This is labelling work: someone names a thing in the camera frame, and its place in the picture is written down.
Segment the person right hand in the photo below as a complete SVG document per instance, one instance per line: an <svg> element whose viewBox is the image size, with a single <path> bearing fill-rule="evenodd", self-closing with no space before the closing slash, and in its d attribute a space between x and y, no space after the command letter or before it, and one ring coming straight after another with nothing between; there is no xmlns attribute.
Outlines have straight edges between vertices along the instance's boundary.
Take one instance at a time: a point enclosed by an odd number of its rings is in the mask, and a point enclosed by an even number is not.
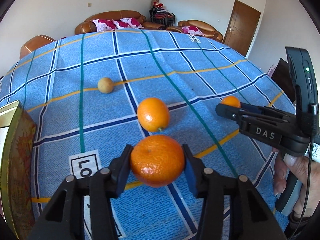
<svg viewBox="0 0 320 240"><path fill-rule="evenodd" d="M285 176L287 171L291 171L302 182L299 198L293 208L293 218L298 220L300 217L311 217L319 204L319 163L313 161L309 164L307 157L297 158L291 155L282 157L276 148L272 151L277 153L274 163L274 194L284 192Z"/></svg>

